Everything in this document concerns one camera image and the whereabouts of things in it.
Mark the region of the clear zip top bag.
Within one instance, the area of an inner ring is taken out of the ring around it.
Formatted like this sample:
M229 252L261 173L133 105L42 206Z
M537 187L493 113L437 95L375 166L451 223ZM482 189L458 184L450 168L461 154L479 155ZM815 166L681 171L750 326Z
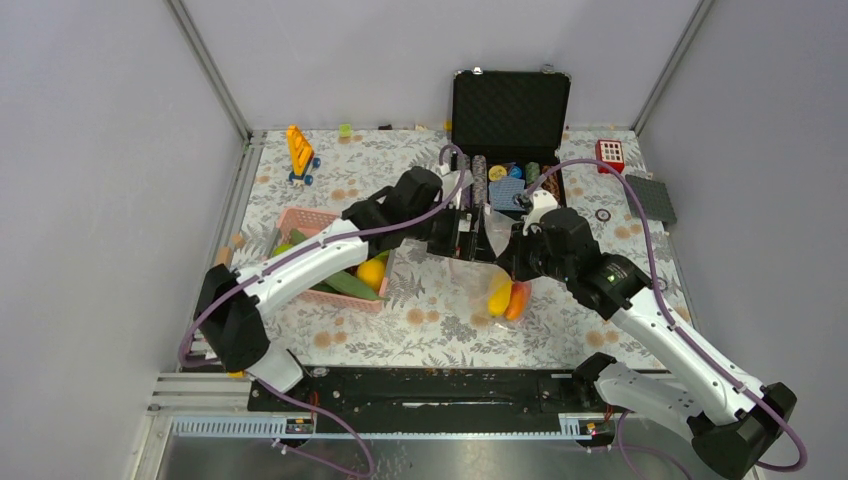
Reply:
M514 220L500 212L497 212L486 204L482 206L485 211L485 231L496 255L503 252L509 240L511 227ZM495 262L474 262L463 259L463 233L468 231L469 221L466 217L460 221L460 246L458 247L458 258L451 258L448 268L451 280L457 284L466 298L465 303L470 308L472 318L488 324L497 323L505 328L514 328L524 318L529 306L522 316L516 321L508 321L503 315L492 317L486 307L489 287L494 279L511 277Z

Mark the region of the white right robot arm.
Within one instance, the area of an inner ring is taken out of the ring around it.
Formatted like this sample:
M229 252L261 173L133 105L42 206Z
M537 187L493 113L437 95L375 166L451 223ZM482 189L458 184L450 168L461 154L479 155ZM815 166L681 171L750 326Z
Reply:
M602 252L575 210L549 208L514 223L497 264L517 281L563 282L580 305L639 341L680 384L594 354L574 371L573 396L583 410L612 404L640 413L688 441L725 479L744 478L786 432L795 393L781 382L763 383L718 352L635 263Z

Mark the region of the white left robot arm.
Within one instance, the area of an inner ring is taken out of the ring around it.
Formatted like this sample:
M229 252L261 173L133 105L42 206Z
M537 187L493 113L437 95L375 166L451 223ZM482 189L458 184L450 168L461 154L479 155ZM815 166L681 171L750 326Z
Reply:
M242 272L224 265L207 271L194 322L181 346L186 354L201 332L228 372L244 371L288 411L309 401L310 385L296 357L271 344L263 318L301 293L349 267L397 248L406 239L425 241L448 231L468 170L437 174L406 171L397 184L360 200L319 233Z

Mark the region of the red orange mango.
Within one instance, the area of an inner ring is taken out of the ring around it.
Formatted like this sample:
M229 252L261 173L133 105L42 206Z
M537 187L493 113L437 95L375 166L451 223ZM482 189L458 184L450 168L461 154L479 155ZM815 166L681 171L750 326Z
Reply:
M515 282L511 286L510 298L503 317L508 321L518 320L524 313L532 297L530 282Z

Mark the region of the yellow lemon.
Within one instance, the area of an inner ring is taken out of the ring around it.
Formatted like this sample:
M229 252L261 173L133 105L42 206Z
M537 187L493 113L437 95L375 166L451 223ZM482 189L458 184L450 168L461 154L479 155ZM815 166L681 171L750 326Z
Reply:
M497 278L489 287L489 295L486 303L487 311L492 317L502 316L511 301L513 282L509 277Z

